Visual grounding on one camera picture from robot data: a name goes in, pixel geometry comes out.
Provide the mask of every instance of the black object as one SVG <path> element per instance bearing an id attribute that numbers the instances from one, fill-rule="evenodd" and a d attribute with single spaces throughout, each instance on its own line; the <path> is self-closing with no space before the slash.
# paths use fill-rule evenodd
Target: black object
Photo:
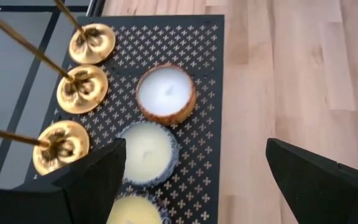
<path id="1" fill-rule="evenodd" d="M 135 98 L 139 78 L 157 65 L 184 69 L 197 89 L 192 115 L 167 128 L 180 145 L 180 159 L 173 175 L 146 190 L 167 206 L 172 223 L 218 222 L 219 160 L 223 85 L 223 16 L 114 16 L 79 17 L 81 24 L 102 23 L 116 33 L 111 56 L 97 64 L 109 80 L 102 104 L 85 114 L 68 114 L 52 95 L 45 115 L 45 129 L 52 121 L 74 120 L 91 138 L 91 153 L 111 142 L 132 122 L 144 120 Z M 67 55 L 63 67 L 77 65 Z M 36 178 L 31 163 L 26 180 Z M 124 183 L 120 195 L 143 191 Z"/>
<path id="2" fill-rule="evenodd" d="M 358 170 L 278 139 L 266 157 L 299 224 L 358 224 Z"/>
<path id="3" fill-rule="evenodd" d="M 0 190 L 0 223 L 105 224 L 121 185 L 124 139 L 13 190 Z"/>

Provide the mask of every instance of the candle jar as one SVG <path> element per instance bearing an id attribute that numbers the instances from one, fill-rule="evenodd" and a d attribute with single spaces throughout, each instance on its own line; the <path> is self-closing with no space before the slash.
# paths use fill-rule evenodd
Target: candle jar
<path id="1" fill-rule="evenodd" d="M 150 69 L 136 87 L 136 101 L 144 116 L 166 126 L 189 117 L 196 105 L 196 96 L 193 80 L 173 65 Z"/>
<path id="2" fill-rule="evenodd" d="M 118 197 L 112 205 L 107 224 L 171 224 L 168 209 L 155 196 L 133 192 Z"/>
<path id="3" fill-rule="evenodd" d="M 166 127 L 139 121 L 125 127 L 118 137 L 126 140 L 124 178 L 129 183 L 155 186 L 172 175 L 179 160 L 179 147 Z"/>

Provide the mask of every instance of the white candle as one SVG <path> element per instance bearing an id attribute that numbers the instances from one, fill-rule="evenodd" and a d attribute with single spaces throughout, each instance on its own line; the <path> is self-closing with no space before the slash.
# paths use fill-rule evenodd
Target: white candle
<path id="1" fill-rule="evenodd" d="M 179 112 L 190 99 L 192 82 L 175 67 L 161 67 L 150 72 L 139 87 L 139 102 L 150 113 L 168 116 Z"/>
<path id="2" fill-rule="evenodd" d="M 124 177 L 137 185 L 156 185 L 168 178 L 178 159 L 177 142 L 168 129 L 152 122 L 129 126 Z"/>
<path id="3" fill-rule="evenodd" d="M 158 208 L 144 197 L 128 196 L 114 202 L 107 224 L 161 224 Z"/>

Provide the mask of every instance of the blue patterned candle jar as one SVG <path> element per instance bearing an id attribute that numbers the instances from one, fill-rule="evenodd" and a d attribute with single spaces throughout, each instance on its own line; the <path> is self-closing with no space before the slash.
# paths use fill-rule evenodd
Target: blue patterned candle jar
<path id="1" fill-rule="evenodd" d="M 126 140 L 124 178 L 141 186 L 155 186 L 172 175 L 179 160 L 178 142 L 164 126 L 139 121 L 118 135 Z"/>
<path id="2" fill-rule="evenodd" d="M 155 196 L 133 192 L 117 198 L 107 224 L 171 224 L 168 209 Z"/>

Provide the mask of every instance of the black metal frame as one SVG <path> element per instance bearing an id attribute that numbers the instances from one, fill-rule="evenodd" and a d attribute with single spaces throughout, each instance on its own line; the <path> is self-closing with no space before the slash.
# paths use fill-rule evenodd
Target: black metal frame
<path id="1" fill-rule="evenodd" d="M 87 16 L 89 17 L 98 17 L 103 11 L 104 2 L 105 0 L 91 0 L 89 6 L 68 6 L 68 8 L 71 12 L 87 12 Z M 0 6 L 0 12 L 51 12 L 52 15 L 50 17 L 48 26 L 45 30 L 44 36 L 42 37 L 41 43 L 38 46 L 38 49 L 42 53 L 45 52 L 60 15 L 60 10 L 57 6 Z M 39 66 L 40 60 L 34 56 L 29 72 L 25 79 L 23 89 L 19 95 L 19 99 L 17 100 L 14 112 L 7 127 L 7 130 L 10 132 L 16 131 Z M 11 140 L 3 139 L 0 145 L 0 173 L 2 171 L 2 167 L 4 165 L 11 143 Z"/>

